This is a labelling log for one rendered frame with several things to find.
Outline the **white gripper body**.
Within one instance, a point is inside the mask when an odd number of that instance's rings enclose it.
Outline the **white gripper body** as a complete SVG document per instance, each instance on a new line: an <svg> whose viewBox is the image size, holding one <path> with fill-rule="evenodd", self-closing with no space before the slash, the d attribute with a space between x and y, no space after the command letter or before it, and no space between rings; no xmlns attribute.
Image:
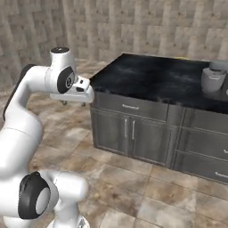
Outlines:
<svg viewBox="0 0 228 228"><path fill-rule="evenodd" d="M89 86L85 92L78 92L75 87L72 87L65 94L50 94L50 97L64 102L92 103L94 100L94 90Z"/></svg>

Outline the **grey cupboard door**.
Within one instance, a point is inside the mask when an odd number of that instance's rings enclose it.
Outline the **grey cupboard door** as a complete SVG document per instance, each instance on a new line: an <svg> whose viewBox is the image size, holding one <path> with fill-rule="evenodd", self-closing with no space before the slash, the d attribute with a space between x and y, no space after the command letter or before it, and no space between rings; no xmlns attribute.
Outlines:
<svg viewBox="0 0 228 228"><path fill-rule="evenodd" d="M134 120L133 157L165 165L172 128L150 120Z"/></svg>
<svg viewBox="0 0 228 228"><path fill-rule="evenodd" d="M127 138L124 136L125 118L127 118ZM112 111L91 110L94 146L119 155L128 152L129 117Z"/></svg>

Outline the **wide grey drawer front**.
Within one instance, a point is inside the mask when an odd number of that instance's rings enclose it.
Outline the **wide grey drawer front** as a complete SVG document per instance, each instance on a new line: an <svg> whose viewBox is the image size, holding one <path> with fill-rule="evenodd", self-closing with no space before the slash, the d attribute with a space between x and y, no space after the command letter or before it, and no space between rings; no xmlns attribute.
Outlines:
<svg viewBox="0 0 228 228"><path fill-rule="evenodd" d="M140 109L131 110L122 107L122 104L140 107ZM116 94L96 92L93 106L97 109L117 111L144 118L157 119L161 121L167 120L168 105L160 102L151 102Z"/></svg>

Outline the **grey round cooking appliance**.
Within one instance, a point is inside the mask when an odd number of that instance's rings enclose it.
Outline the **grey round cooking appliance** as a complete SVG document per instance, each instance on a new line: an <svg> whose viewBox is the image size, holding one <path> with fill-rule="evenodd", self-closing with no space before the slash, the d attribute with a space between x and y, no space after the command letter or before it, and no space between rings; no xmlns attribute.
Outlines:
<svg viewBox="0 0 228 228"><path fill-rule="evenodd" d="M228 61L211 61L202 70L201 87L206 93L220 91L228 77Z"/></svg>

